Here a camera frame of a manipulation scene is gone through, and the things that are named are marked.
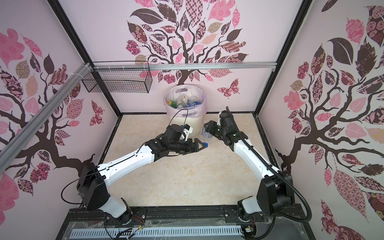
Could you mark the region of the green bottle yellow cap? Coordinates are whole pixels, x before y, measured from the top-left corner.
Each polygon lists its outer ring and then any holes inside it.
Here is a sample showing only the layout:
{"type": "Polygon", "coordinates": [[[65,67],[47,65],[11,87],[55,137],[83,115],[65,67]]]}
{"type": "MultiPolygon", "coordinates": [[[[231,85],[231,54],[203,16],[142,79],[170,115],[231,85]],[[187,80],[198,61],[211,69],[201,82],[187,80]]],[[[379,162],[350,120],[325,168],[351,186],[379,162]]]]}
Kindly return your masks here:
{"type": "Polygon", "coordinates": [[[178,104],[174,101],[167,101],[167,104],[174,109],[178,107],[178,104]]]}

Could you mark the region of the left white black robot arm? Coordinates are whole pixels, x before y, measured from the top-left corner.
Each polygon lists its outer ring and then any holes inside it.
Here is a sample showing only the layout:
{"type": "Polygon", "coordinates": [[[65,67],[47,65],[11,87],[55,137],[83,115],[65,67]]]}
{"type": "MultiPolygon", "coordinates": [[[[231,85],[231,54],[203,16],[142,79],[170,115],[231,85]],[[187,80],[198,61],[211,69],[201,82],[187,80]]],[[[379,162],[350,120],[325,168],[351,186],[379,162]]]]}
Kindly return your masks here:
{"type": "Polygon", "coordinates": [[[117,160],[96,166],[89,164],[81,173],[77,190],[88,211],[102,211],[115,219],[129,216],[132,211],[122,198],[114,197],[108,187],[128,173],[164,157],[187,155],[205,149],[208,144],[189,139],[193,128],[169,125],[163,134],[117,160]]]}

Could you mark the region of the crushed clear bottle blue cap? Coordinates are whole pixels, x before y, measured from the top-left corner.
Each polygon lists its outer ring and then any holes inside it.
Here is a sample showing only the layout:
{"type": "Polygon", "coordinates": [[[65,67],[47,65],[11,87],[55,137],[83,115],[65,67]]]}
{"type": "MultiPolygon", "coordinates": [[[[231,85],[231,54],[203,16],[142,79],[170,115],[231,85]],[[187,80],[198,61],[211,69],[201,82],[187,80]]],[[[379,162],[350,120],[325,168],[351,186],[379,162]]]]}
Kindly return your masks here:
{"type": "Polygon", "coordinates": [[[209,143],[213,139],[213,136],[206,130],[206,126],[208,125],[208,123],[209,121],[204,121],[201,132],[201,140],[206,147],[209,146],[209,143]]]}

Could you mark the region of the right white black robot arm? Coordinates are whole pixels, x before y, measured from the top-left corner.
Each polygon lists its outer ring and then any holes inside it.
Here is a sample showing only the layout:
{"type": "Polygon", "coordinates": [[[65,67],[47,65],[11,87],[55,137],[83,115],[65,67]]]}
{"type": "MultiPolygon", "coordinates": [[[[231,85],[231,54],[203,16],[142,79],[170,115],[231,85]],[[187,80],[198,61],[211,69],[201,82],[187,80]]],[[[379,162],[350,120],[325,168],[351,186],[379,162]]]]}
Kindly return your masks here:
{"type": "Polygon", "coordinates": [[[273,215],[295,204],[295,193],[287,185],[293,183],[291,175],[281,172],[254,148],[248,136],[239,130],[231,112],[222,111],[217,122],[204,124],[204,130],[240,156],[260,183],[256,196],[239,203],[245,214],[273,215]]]}

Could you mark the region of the clear bottle bird label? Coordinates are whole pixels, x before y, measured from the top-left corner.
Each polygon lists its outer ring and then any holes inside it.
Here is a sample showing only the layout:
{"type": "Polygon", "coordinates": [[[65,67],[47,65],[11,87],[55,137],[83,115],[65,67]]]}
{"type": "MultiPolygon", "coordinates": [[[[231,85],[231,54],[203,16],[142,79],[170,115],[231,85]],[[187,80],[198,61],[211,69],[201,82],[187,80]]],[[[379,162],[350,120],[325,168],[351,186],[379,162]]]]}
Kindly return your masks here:
{"type": "Polygon", "coordinates": [[[187,107],[188,96],[185,94],[181,94],[177,99],[178,108],[187,107]]]}

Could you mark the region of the Pocari bottle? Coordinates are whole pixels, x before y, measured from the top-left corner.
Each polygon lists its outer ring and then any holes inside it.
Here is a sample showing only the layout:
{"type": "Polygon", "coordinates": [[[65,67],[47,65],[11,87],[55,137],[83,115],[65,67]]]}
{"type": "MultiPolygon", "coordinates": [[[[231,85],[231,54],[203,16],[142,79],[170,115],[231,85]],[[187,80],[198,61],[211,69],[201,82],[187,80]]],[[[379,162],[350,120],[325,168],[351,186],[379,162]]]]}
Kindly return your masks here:
{"type": "Polygon", "coordinates": [[[187,100],[187,107],[195,107],[200,105],[201,102],[196,96],[191,96],[187,100]]]}

